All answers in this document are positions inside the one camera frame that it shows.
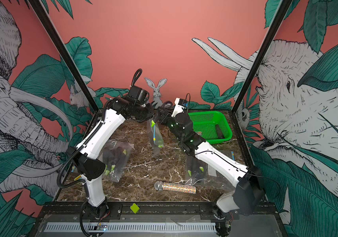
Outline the clear zip-top bag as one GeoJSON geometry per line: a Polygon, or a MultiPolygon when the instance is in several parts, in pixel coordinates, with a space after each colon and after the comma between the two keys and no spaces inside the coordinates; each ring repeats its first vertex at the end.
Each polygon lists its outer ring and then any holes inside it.
{"type": "Polygon", "coordinates": [[[160,132],[159,126],[153,121],[152,118],[147,121],[147,134],[149,143],[153,149],[153,157],[157,156],[164,147],[164,139],[162,137],[162,133],[160,132]]]}
{"type": "Polygon", "coordinates": [[[105,164],[102,180],[118,183],[126,169],[132,150],[133,144],[131,143],[108,140],[98,158],[105,164]]]}
{"type": "Polygon", "coordinates": [[[230,192],[234,190],[234,186],[218,171],[212,168],[205,162],[202,162],[204,165],[203,173],[196,173],[192,177],[189,177],[186,170],[185,162],[185,185],[199,186],[199,187],[211,187],[215,189],[224,190],[230,192]]]}

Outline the dark purple eggplant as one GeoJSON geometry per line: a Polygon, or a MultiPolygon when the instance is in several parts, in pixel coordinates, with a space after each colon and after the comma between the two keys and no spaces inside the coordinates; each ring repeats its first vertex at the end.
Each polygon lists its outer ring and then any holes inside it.
{"type": "Polygon", "coordinates": [[[196,159],[194,157],[188,156],[186,158],[186,170],[189,177],[192,177],[197,172],[196,159]]]}

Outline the sprinkle-filled cylinder tube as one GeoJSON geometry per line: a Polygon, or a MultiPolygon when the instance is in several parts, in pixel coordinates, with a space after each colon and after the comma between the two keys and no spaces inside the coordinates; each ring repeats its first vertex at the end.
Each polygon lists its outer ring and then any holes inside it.
{"type": "Polygon", "coordinates": [[[162,182],[162,181],[155,182],[154,188],[157,191],[171,191],[171,192],[181,192],[181,193],[186,193],[186,194],[196,194],[196,187],[194,186],[167,183],[167,182],[162,182]]]}

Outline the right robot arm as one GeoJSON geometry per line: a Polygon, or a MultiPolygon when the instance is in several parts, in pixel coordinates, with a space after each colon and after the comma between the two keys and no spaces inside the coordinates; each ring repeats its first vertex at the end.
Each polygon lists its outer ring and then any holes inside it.
{"type": "Polygon", "coordinates": [[[223,194],[216,201],[217,207],[222,212],[238,210],[245,215],[254,212],[265,195],[262,171],[258,167],[242,165],[215,149],[193,130],[193,122],[182,108],[172,112],[160,107],[153,121],[167,126],[178,139],[179,147],[187,155],[205,162],[235,187],[233,191],[223,194]]]}

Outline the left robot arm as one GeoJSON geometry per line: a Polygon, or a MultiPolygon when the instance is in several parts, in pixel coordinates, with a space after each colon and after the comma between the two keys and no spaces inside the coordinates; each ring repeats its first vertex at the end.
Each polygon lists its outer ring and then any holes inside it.
{"type": "Polygon", "coordinates": [[[100,121],[83,141],[76,147],[68,147],[66,153],[80,172],[80,181],[86,185],[90,206],[98,208],[106,203],[101,179],[106,164],[98,159],[104,145],[127,119],[143,122],[153,117],[154,109],[148,100],[147,91],[132,86],[127,95],[115,97],[104,105],[100,121]]]}

